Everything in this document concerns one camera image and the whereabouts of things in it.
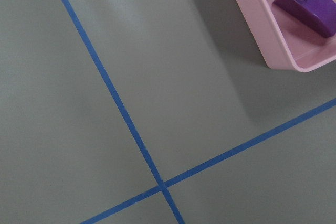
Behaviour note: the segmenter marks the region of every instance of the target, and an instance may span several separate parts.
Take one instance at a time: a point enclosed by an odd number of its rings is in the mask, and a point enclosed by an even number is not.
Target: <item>purple toy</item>
[[[275,0],[274,3],[325,38],[336,33],[333,0]]]

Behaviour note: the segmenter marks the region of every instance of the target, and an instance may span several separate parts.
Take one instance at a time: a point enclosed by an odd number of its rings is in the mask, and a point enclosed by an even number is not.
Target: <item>purple object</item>
[[[275,0],[274,3],[325,38],[336,33],[333,0]]]

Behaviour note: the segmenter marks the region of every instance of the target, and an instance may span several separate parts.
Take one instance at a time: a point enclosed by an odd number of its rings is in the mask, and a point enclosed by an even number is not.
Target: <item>pink container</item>
[[[309,72],[336,60],[336,36],[321,37],[273,1],[237,0],[270,68]]]

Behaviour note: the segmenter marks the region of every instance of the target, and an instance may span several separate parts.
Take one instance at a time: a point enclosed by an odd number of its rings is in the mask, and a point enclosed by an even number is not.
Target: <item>blue line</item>
[[[290,121],[288,121],[288,122],[286,122],[286,123],[284,123],[284,124],[282,124],[278,127],[275,127],[272,130],[267,131],[260,136],[252,138],[251,140],[249,140],[249,141],[247,141],[243,144],[240,144],[237,147],[235,147],[235,148],[233,148],[233,149],[231,149],[227,152],[224,152],[224,153],[222,153],[222,154],[220,154],[220,155],[218,155],[218,156],[216,156],[216,157],[214,157],[214,158],[212,158],[212,159],[210,159],[210,160],[208,160],[208,161],[206,161],[206,162],[204,162],[200,165],[197,165],[194,168],[191,168],[191,169],[187,170],[186,172],[175,176],[174,178],[169,179],[168,181],[165,182],[165,184],[166,184],[167,187],[173,186],[173,185],[175,185],[175,184],[177,184],[177,183],[179,183],[179,182],[181,182],[181,181],[183,181],[183,180],[185,180],[185,179],[187,179],[187,178],[189,178],[189,177],[191,177],[191,176],[193,176],[193,175],[195,175],[195,174],[197,174],[197,173],[199,173],[199,172],[201,172],[205,169],[208,169],[211,166],[214,166],[214,165],[218,164],[219,162],[222,162],[222,161],[224,161],[224,160],[226,160],[226,159],[228,159],[228,158],[230,158],[230,157],[232,157],[232,156],[234,156],[234,155],[236,155],[240,152],[243,152],[243,151],[255,146],[256,144],[259,144],[259,143],[261,143],[265,140],[268,140],[269,138],[271,138],[271,137],[273,137],[273,136],[275,136],[275,135],[277,135],[281,132],[284,132],[284,131],[286,131],[286,130],[288,130],[288,129],[290,129],[290,128],[292,128],[292,127],[294,127],[294,126],[296,126],[296,125],[298,125],[298,124],[300,124],[300,123],[302,123],[302,122],[304,122],[304,121],[306,121],[306,120],[308,120],[308,119],[310,119],[310,118],[312,118],[312,117],[314,117],[314,116],[316,116],[316,115],[318,115],[318,114],[320,114],[320,113],[322,113],[322,112],[324,112],[324,111],[326,111],[326,110],[328,110],[332,107],[334,107],[334,106],[336,106],[336,98],[327,102],[327,103],[325,103],[325,104],[323,104],[323,105],[321,105],[321,106],[318,106],[317,108],[312,109],[312,110],[310,110],[310,111],[308,111],[308,112],[306,112],[306,113],[304,113],[304,114],[302,114],[302,115],[300,115],[300,116],[298,116],[298,117],[296,117],[296,118],[294,118],[294,119],[292,119],[292,120],[290,120]]]
[[[159,171],[152,159],[152,157],[150,156],[148,150],[146,149],[145,144],[143,143],[141,136],[139,135],[137,129],[135,128],[135,125],[130,117],[130,115],[128,114],[124,104],[122,103],[119,94],[117,93],[109,75],[107,74],[102,62],[100,61],[98,54],[96,52],[96,50],[94,49],[88,35],[86,34],[81,22],[79,21],[73,7],[70,4],[69,0],[62,0],[64,7],[66,8],[67,12],[69,13],[73,24],[75,25],[75,27],[77,28],[77,31],[80,35],[80,37],[82,38],[86,48],[88,49],[90,56],[92,57],[94,64],[96,65],[100,75],[102,76],[108,90],[110,91],[110,94],[112,95],[122,117],[125,120],[125,123],[127,124],[135,142],[137,143],[144,159],[146,160],[148,167],[150,168],[161,192],[163,193],[167,203],[169,204],[171,210],[174,213],[174,216],[176,218],[176,220],[178,221],[179,224],[184,224],[184,220],[170,194],[170,192],[168,191],[165,183],[163,182],[163,179],[161,178]]]
[[[101,221],[111,215],[114,215],[115,213],[121,211],[121,210],[124,210],[125,208],[128,208],[154,194],[157,194],[158,192],[160,192],[160,188],[158,186],[156,187],[153,187],[151,189],[149,189],[148,191],[145,191],[144,193],[142,194],[139,194],[119,205],[116,205],[115,207],[112,207],[104,212],[102,212],[101,214],[98,214],[84,222],[82,222],[81,224],[94,224],[94,223],[97,223],[98,221]]]

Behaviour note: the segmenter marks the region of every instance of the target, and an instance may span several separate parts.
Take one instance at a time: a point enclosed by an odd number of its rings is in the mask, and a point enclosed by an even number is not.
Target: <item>gray tabletop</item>
[[[336,63],[269,69],[235,0],[69,1],[150,158],[62,1],[1,0],[0,223],[335,223]]]

